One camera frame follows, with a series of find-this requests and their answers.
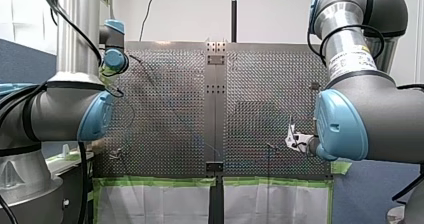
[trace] vertical metal rail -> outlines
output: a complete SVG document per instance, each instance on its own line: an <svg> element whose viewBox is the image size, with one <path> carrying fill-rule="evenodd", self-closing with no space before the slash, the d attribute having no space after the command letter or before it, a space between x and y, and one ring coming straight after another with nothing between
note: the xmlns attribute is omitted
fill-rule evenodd
<svg viewBox="0 0 424 224"><path fill-rule="evenodd" d="M231 42L237 42L237 0L231 0Z"/></svg>

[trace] black cable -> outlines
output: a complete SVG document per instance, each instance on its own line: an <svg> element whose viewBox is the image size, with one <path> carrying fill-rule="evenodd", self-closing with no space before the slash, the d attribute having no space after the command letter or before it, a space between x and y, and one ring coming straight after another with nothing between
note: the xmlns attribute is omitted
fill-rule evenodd
<svg viewBox="0 0 424 224"><path fill-rule="evenodd" d="M410 192L412 189L414 189L415 187L417 187L423 181L424 181L424 174L421 174L414 181L412 181L408 186L406 186L405 188L403 188L402 191L400 191L399 193L397 193L396 195L394 195L392 197L392 201L398 201L401 197L403 197L406 194L408 194L408 192Z"/></svg>
<svg viewBox="0 0 424 224"><path fill-rule="evenodd" d="M143 37L144 24L146 23L147 18L149 17L150 6L152 5L152 2L153 2L153 0L150 0L149 4L147 5L147 12L146 12L146 16L144 17L143 24L141 25L140 38L138 39L138 41L141 41L141 38Z"/></svg>
<svg viewBox="0 0 424 224"><path fill-rule="evenodd" d="M4 211L9 217L10 223L18 224L18 220L16 219L15 214L13 214L13 211L10 209L9 205L7 205L6 201L4 201L1 195L0 195L0 205L3 207Z"/></svg>
<svg viewBox="0 0 424 224"><path fill-rule="evenodd" d="M85 152L84 142L78 142L81 154L81 167L82 167L82 199L81 208L78 217L78 224L84 224L85 211L87 209L88 201L88 166L87 166L87 153Z"/></svg>
<svg viewBox="0 0 424 224"><path fill-rule="evenodd" d="M74 28L74 30L76 32L78 32L78 34L80 34L84 40L87 42L88 46L90 47L90 49L94 52L94 54L96 54L97 57L97 61L98 61L98 65L101 66L102 64L102 55L100 54L100 51L97 49L97 47L94 45L94 43L90 40L90 38L85 35L85 33L83 31L81 31L81 29L78 28L77 25L75 25L67 16L65 10L63 10L63 8L59 5L59 3L57 3L57 0L51 0L51 5L50 8L53 9L53 11L56 14L59 14L63 19L65 19L65 21L72 26L72 28Z"/></svg>
<svg viewBox="0 0 424 224"><path fill-rule="evenodd" d="M412 89L412 88L424 89L424 84L408 84L408 85L398 86L397 88L399 90Z"/></svg>
<svg viewBox="0 0 424 224"><path fill-rule="evenodd" d="M40 84L38 86L31 86L33 89L29 89L32 90L31 93L29 93L28 95L23 95L19 100L17 100L16 102L4 107L6 108L6 110L3 111L3 113L0 115L0 127L3 124L4 120L6 119L7 115L16 107L18 106L20 103L22 103L25 100L30 100L33 97L35 97L38 93L40 93L43 88L45 88L46 86L46 82L44 82L43 84Z"/></svg>
<svg viewBox="0 0 424 224"><path fill-rule="evenodd" d="M315 55L317 55L317 56L319 56L319 53L312 46L312 43L311 43L311 34L315 33L314 24L315 24L315 18L316 18L315 15L316 15L316 12L317 12L318 2L319 2L319 0L315 0L313 6L311 7L312 8L312 10L311 10L311 17L310 17L311 20L309 21L308 35L306 37L306 40L308 41L309 49L311 49L311 51L313 53L315 53Z"/></svg>
<svg viewBox="0 0 424 224"><path fill-rule="evenodd" d="M383 34L381 34L381 32L377 28L372 27L372 26L368 26L368 25L363 25L363 24L346 25L346 26L342 26L342 27L339 27L339 28L334 29L332 32L328 33L328 35L324 38L324 40L322 40L321 46L319 48L319 57L321 58L322 63L324 64L324 66L327 66L326 63L325 63L325 56L323 55L324 46L326 45L326 42L328 40L330 40L330 38L332 36L334 36L336 33L341 32L341 31L344 31L344 30L346 30L348 28L361 28L361 29L364 29L364 30L372 31L375 34L377 34L377 37L378 37L378 39L381 42L381 46L380 46L380 50L378 51L378 53L373 58L374 59L377 59L381 55L381 53L383 53L383 50L384 50L384 36L383 36Z"/></svg>
<svg viewBox="0 0 424 224"><path fill-rule="evenodd" d="M30 94L32 91L34 91L35 88L37 88L37 85L27 86L27 87L24 87L22 89L14 91L14 92L10 93L9 95L3 97L0 100L0 110L3 109L11 101Z"/></svg>
<svg viewBox="0 0 424 224"><path fill-rule="evenodd" d="M52 21L54 22L54 24L57 26L57 22L54 19L54 15L53 15L53 9L50 8L50 16L52 17Z"/></svg>

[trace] cable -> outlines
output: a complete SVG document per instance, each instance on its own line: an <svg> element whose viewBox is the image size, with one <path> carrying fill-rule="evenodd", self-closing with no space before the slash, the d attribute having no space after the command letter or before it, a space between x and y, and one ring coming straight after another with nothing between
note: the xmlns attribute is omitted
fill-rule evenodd
<svg viewBox="0 0 424 224"><path fill-rule="evenodd" d="M46 82L44 82L41 85L38 86L31 86L31 88L25 89L25 91L27 90L32 90L31 93L29 93L28 95L24 95L22 96L19 100L17 100L16 102L5 106L4 108L6 108L6 110L0 115L0 127L2 126L4 120L6 119L7 115L16 107L18 106L20 103L22 103L25 100L30 100L33 97L35 97L38 93L40 93L43 88L46 86Z"/></svg>
<svg viewBox="0 0 424 224"><path fill-rule="evenodd" d="M100 54L100 51L97 49L97 47L94 45L94 43L90 40L90 38L85 35L85 33L83 31L81 31L81 29L78 28L77 25L75 25L67 16L65 10L63 10L63 8L59 5L59 3L57 3L57 0L51 0L51 5L50 8L54 10L54 12L56 14L59 14L69 25L72 26L72 28L74 28L74 30L76 32L78 32L78 34L80 34L84 40L87 42L88 46L90 47L90 49L94 52L94 54L97 57L97 61L98 61L98 65L101 66L102 64L102 56Z"/></svg>
<svg viewBox="0 0 424 224"><path fill-rule="evenodd" d="M410 184L408 184L408 186L406 186L400 192L398 192L396 195L394 195L392 197L392 201L397 201L398 203L401 203L402 204L402 202L400 202L398 200L401 197L403 197L406 194L408 194L410 191L412 191L412 189L414 189L415 187L417 187L423 181L424 181L424 174L421 174L415 180L413 180Z"/></svg>
<svg viewBox="0 0 424 224"><path fill-rule="evenodd" d="M408 85L398 86L397 88L399 90L412 89L412 88L424 89L424 84L408 84Z"/></svg>
<svg viewBox="0 0 424 224"><path fill-rule="evenodd" d="M381 32L377 29L377 28L374 28L374 27L372 27L372 26L368 26L368 25L363 25L363 24L353 24L353 25L346 25L346 26L342 26L342 27L339 27L339 28L336 28L336 29L334 29L333 31L331 31L330 33L328 33L328 35L324 38L324 40L322 40L322 43L321 43L321 46L320 46L320 49L319 49L319 57L321 58L321 60L322 60L322 63L324 64L324 66L327 66L326 65L326 62L325 62L325 56L323 55L323 52L324 52L324 46L326 45L326 42L333 36L333 35L335 35L336 33L338 33L338 32L341 32L341 31L344 31L344 30L346 30L346 29L348 29L348 28L361 28L361 29L364 29L364 30L369 30L369 31L372 31L372 32L374 32L375 34L377 34L377 37L378 37L378 39L380 40L380 42L381 42L381 46L380 46L380 50L377 52L377 54L373 57L374 59L377 59L380 55L381 55L381 53L383 53L383 50L384 50L384 36L383 36L383 34L381 34Z"/></svg>
<svg viewBox="0 0 424 224"><path fill-rule="evenodd" d="M3 207L4 211L9 217L10 223L18 224L18 220L16 219L15 214L13 214L13 211L10 209L9 205L7 205L7 203L4 201L1 195L0 195L0 205Z"/></svg>
<svg viewBox="0 0 424 224"><path fill-rule="evenodd" d="M81 154L81 166L82 166L82 199L81 208L78 217L78 224L84 224L85 211L87 209L88 200L88 167L87 167L87 153L85 152L84 142L78 142L78 146Z"/></svg>
<svg viewBox="0 0 424 224"><path fill-rule="evenodd" d="M138 39L138 41L141 41L141 38L143 37L144 24L146 24L147 18L149 17L150 6L152 5L152 2L153 0L150 0L149 4L147 5L147 12L146 12L146 16L144 17L143 24L141 25L140 38Z"/></svg>
<svg viewBox="0 0 424 224"><path fill-rule="evenodd" d="M52 17L52 21L54 22L54 24L57 26L57 22L54 19L54 15L53 15L53 9L50 8L50 16Z"/></svg>
<svg viewBox="0 0 424 224"><path fill-rule="evenodd" d="M306 37L306 40L308 41L308 46L309 49L311 49L311 51L313 53L315 53L317 56L319 56L319 53L314 49L314 47L311 44L311 34L315 33L315 30L313 29L313 25L315 24L315 15L317 12L317 5L318 5L319 0L315 0L313 6L311 7L311 20L309 21L309 26L308 26L308 35Z"/></svg>

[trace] pegboard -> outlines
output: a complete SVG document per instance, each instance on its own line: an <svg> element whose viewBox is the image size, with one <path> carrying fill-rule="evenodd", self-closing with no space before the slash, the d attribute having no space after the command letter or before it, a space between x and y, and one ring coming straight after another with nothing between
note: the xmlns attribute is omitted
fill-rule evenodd
<svg viewBox="0 0 424 224"><path fill-rule="evenodd" d="M95 175L204 177L204 43L126 50L130 68L117 83L125 97L114 103Z"/></svg>
<svg viewBox="0 0 424 224"><path fill-rule="evenodd" d="M290 117L296 131L313 133L312 83L327 72L306 45L228 44L224 171L227 176L322 179L330 164L289 149Z"/></svg>
<svg viewBox="0 0 424 224"><path fill-rule="evenodd" d="M310 86L327 82L306 45L227 43L216 67L203 42L129 42L126 49L141 62L130 58L117 82L125 98L114 103L96 176L204 177L211 156L224 162L226 176L330 175L328 163L284 143L290 116L297 131L313 131L319 90Z"/></svg>

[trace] green tape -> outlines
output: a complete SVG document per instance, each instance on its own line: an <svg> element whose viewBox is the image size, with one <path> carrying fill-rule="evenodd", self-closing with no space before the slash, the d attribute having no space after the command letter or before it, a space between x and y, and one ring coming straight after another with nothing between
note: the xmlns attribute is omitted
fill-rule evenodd
<svg viewBox="0 0 424 224"><path fill-rule="evenodd" d="M89 192L88 194L87 194L87 201L89 202L89 201L92 201L94 199L94 194L93 194L93 192L91 191L91 192Z"/></svg>
<svg viewBox="0 0 424 224"><path fill-rule="evenodd" d="M65 161L78 161L80 159L81 159L80 154L71 154L65 157Z"/></svg>
<svg viewBox="0 0 424 224"><path fill-rule="evenodd" d="M215 186L214 178L167 179L155 177L124 176L119 178L94 178L98 186L158 186L158 187L210 187Z"/></svg>
<svg viewBox="0 0 424 224"><path fill-rule="evenodd" d="M255 186L267 184L273 186L302 186L311 188L328 188L331 181L307 181L274 177L224 177L225 186Z"/></svg>
<svg viewBox="0 0 424 224"><path fill-rule="evenodd" d="M331 173L335 175L346 175L352 163L345 161L336 161L331 163Z"/></svg>
<svg viewBox="0 0 424 224"><path fill-rule="evenodd" d="M333 194L334 194L334 181L329 181L327 224L331 224L333 222Z"/></svg>
<svg viewBox="0 0 424 224"><path fill-rule="evenodd" d="M100 199L101 186L95 184L95 179L93 178L93 223L98 224L98 209L99 209L99 199Z"/></svg>

